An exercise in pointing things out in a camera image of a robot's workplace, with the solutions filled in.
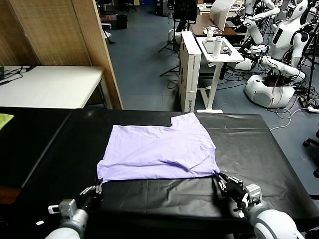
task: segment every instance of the floor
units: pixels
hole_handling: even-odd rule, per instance
[[[158,51],[166,44],[167,33],[173,22],[166,17],[154,15],[152,6],[137,7],[137,11],[128,13],[128,28],[110,30],[111,40],[116,44],[109,45],[109,51],[118,81],[120,94],[126,110],[174,111],[177,75],[159,75],[178,64],[178,56],[169,50]],[[202,57],[201,72],[211,71]],[[309,76],[309,68],[303,67]],[[313,86],[319,89],[319,67],[314,73]],[[242,82],[225,82],[221,80],[219,88],[235,86]],[[199,81],[199,85],[210,85],[209,79]],[[230,89],[218,90],[213,108],[222,109],[225,113],[260,114],[269,128],[287,124],[288,120],[279,118],[275,113],[251,103],[243,93],[244,85]],[[197,94],[196,109],[204,105]],[[299,109],[298,102],[291,111]],[[319,167],[319,149],[310,146],[304,148],[302,143],[307,138],[314,138],[318,129],[319,115],[305,111],[297,112],[288,127],[272,131],[282,151],[299,176],[309,194],[319,194],[319,179],[313,171]]]

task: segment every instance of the black tablecloth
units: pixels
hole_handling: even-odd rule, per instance
[[[76,198],[95,182],[96,165],[114,124],[170,126],[170,117],[179,114],[75,110],[24,187],[17,207],[28,205],[38,219],[48,220],[48,205]],[[221,171],[245,185],[259,185],[269,207],[288,213],[300,230],[318,223],[317,208],[261,116],[196,115],[217,147]],[[103,184],[103,196],[100,211],[87,228],[92,238],[100,231],[132,234],[145,227],[212,235],[251,229],[232,211],[235,203],[220,198],[211,178],[108,182]]]
[[[7,108],[14,115],[0,130],[0,185],[23,187],[71,110]]]

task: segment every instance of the purple shirt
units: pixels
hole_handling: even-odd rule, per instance
[[[171,127],[114,125],[97,165],[103,182],[204,177],[219,172],[215,145],[194,113],[171,118]]]

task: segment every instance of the cardboard box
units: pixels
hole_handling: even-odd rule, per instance
[[[184,31],[181,35],[178,77],[180,105],[182,111],[193,112],[197,93],[201,50],[192,32]]]

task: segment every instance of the white robot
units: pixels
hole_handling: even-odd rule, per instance
[[[293,219],[286,213],[268,209],[262,202],[261,188],[256,184],[244,187],[243,182],[235,177],[219,173],[215,177],[224,197],[231,197],[237,203],[240,217],[246,217],[254,227],[257,239],[304,239],[297,230]],[[51,214],[60,213],[60,227],[51,232],[46,239],[81,239],[83,238],[89,213],[97,209],[102,199],[102,180],[95,186],[81,192],[80,208],[75,200],[63,200],[59,205],[49,206]]]
[[[266,207],[258,185],[244,187],[241,180],[223,173],[219,173],[216,181],[222,195],[237,203],[239,216],[245,217],[254,227],[257,239],[305,239],[288,214]]]
[[[271,56],[261,55],[259,62],[265,67],[270,67],[275,76],[269,80],[261,75],[255,75],[247,81],[245,93],[252,102],[266,108],[285,107],[295,92],[289,83],[305,79],[305,74],[296,66],[309,39],[309,34],[303,31],[304,25],[300,24],[300,18],[307,5],[307,0],[292,0],[287,6],[286,21],[273,25],[276,31],[271,42]],[[248,30],[255,42],[261,41],[261,34],[254,24],[251,24]],[[293,52],[289,66],[282,63],[282,60],[291,47]],[[259,46],[258,51],[267,48],[265,45]]]
[[[60,227],[51,232],[46,239],[81,239],[91,212],[97,210],[102,196],[102,181],[87,187],[80,193],[79,208],[74,199],[65,199],[59,205],[48,207],[50,214],[61,214]]]
[[[262,12],[255,15],[256,10],[264,4],[269,10],[266,12]],[[242,52],[243,50],[249,50],[250,53],[259,53],[261,51],[266,51],[268,49],[267,46],[259,46],[264,41],[264,38],[259,31],[256,22],[259,20],[263,20],[267,17],[275,16],[280,12],[280,9],[274,5],[272,0],[245,0],[245,13],[241,17],[241,21],[243,25],[247,28],[247,33],[245,37],[245,43],[238,50]],[[243,62],[239,62],[234,64],[232,67],[239,70],[250,70],[252,67],[252,61],[248,58],[245,58]]]

